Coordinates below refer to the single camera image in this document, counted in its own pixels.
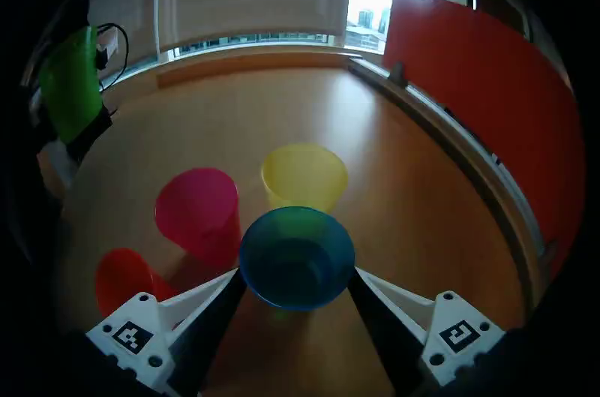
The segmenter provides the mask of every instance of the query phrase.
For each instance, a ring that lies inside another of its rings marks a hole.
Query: blue bowl
[[[239,250],[248,287],[277,308],[310,311],[340,295],[354,273],[354,246],[333,217],[303,206],[267,212]]]

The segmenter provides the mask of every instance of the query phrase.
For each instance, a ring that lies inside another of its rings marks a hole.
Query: yellow cup
[[[269,153],[261,175],[272,209],[308,206],[330,212],[348,186],[342,160],[311,143],[291,144]]]

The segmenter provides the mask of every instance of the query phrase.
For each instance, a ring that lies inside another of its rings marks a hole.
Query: black cable
[[[107,31],[111,28],[117,28],[123,34],[123,37],[125,38],[125,61],[123,63],[123,68],[118,73],[116,78],[112,81],[112,83],[110,83],[106,88],[104,88],[102,92],[106,91],[110,86],[115,84],[119,78],[121,78],[121,75],[125,72],[125,69],[127,69],[127,60],[129,59],[129,37],[127,36],[127,32],[123,29],[122,26],[120,26],[116,23],[103,23],[102,25],[98,25],[98,27],[97,27],[98,34],[101,35],[102,33],[104,33],[105,31]]]

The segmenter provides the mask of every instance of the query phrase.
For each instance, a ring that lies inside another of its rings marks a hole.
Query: table surface
[[[348,189],[332,215],[348,229],[358,266],[429,298],[454,290],[503,329],[522,323],[507,244],[456,164],[359,78],[299,68],[212,77],[121,106],[64,202],[61,326],[88,330],[101,320],[94,275],[113,248],[138,251],[179,287],[199,284],[194,262],[155,226],[162,187],[192,167],[225,171],[245,230],[268,210],[264,157],[296,142],[323,145],[346,164]],[[276,311],[247,292],[207,383],[207,396],[393,395],[347,291],[306,314]]]

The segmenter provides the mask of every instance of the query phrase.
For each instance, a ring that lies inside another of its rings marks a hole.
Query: red cup
[[[177,293],[129,248],[117,248],[105,254],[96,269],[96,300],[103,317],[139,292],[147,292],[159,302]]]
[[[214,269],[230,268],[239,252],[238,189],[218,169],[192,169],[158,195],[156,225],[166,238]]]

